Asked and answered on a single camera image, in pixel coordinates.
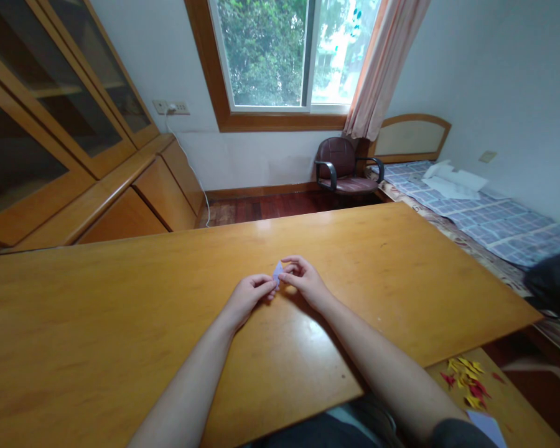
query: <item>white wall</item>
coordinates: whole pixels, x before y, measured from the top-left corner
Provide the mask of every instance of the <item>white wall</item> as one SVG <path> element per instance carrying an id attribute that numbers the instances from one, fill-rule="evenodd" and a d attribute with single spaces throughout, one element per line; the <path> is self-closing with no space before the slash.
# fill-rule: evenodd
<path id="1" fill-rule="evenodd" d="M 469 65 L 501 19 L 505 0 L 433 0 L 411 48 L 388 116 L 431 113 L 449 105 Z M 321 140 L 340 132 L 218 132 L 182 0 L 92 0 L 149 112 L 151 101 L 184 100 L 190 116 L 170 118 L 206 190 L 312 180 Z"/>
<path id="2" fill-rule="evenodd" d="M 560 222 L 560 0 L 511 4 L 449 115 L 441 159 Z"/>

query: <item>chair seat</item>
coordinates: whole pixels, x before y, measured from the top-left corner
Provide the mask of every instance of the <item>chair seat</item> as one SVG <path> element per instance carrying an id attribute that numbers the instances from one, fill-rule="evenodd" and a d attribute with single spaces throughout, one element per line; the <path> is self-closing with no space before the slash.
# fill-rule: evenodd
<path id="1" fill-rule="evenodd" d="M 330 179 L 319 180 L 324 186 L 330 188 Z M 343 177 L 336 181 L 336 193 L 344 195 L 357 195 L 373 193 L 378 189 L 378 183 L 363 177 Z"/>

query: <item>person's hand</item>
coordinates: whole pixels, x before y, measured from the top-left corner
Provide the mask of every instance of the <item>person's hand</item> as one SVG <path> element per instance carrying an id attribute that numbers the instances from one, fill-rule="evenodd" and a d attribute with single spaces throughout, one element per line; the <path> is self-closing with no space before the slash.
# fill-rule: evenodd
<path id="1" fill-rule="evenodd" d="M 220 317 L 236 331 L 249 319 L 257 302 L 264 297 L 268 300 L 273 299 L 278 289 L 276 281 L 269 275 L 255 274 L 245 277 L 230 294 Z"/>
<path id="2" fill-rule="evenodd" d="M 291 255 L 281 260 L 288 263 L 279 275 L 282 282 L 297 288 L 313 309 L 321 312 L 324 304 L 333 298 L 332 293 L 315 268 L 300 255 Z"/>

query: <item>small wooden table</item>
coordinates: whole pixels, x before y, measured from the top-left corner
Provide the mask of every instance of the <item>small wooden table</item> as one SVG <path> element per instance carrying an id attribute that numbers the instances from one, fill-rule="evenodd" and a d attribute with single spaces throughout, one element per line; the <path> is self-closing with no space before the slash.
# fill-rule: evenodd
<path id="1" fill-rule="evenodd" d="M 299 253 L 422 366 L 539 314 L 402 203 L 0 256 L 0 446 L 122 446 L 242 277 Z M 292 287 L 231 346 L 203 445 L 362 394 Z"/>
<path id="2" fill-rule="evenodd" d="M 485 399 L 487 405 L 485 412 L 498 422 L 508 448 L 560 447 L 560 436 L 550 428 L 504 372 L 481 348 L 463 353 L 462 356 L 469 361 L 476 361 L 481 364 L 485 372 L 480 375 L 481 382 L 487 393 L 492 396 Z M 440 375 L 440 372 L 444 372 L 446 375 L 452 373 L 447 369 L 447 362 L 440 362 L 426 370 L 442 389 L 448 392 L 448 395 L 461 409 L 464 411 L 470 409 L 464 401 L 465 396 L 469 394 L 468 389 L 461 389 L 456 385 L 450 388 Z M 492 376 L 493 373 L 498 374 L 504 380 L 504 383 L 496 380 Z"/>

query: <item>glass cabinet door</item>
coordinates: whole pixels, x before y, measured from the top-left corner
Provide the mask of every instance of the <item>glass cabinet door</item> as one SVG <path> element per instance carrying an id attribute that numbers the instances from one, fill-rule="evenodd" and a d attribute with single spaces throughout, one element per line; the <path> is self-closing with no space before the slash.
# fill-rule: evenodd
<path id="1" fill-rule="evenodd" d="M 158 135 L 91 4 L 84 0 L 38 1 L 104 96 L 137 148 Z"/>
<path id="2" fill-rule="evenodd" d="M 14 246 L 94 182 L 0 86 L 0 244 Z"/>
<path id="3" fill-rule="evenodd" d="M 98 179 L 132 142 L 37 5 L 0 0 L 0 81 Z"/>

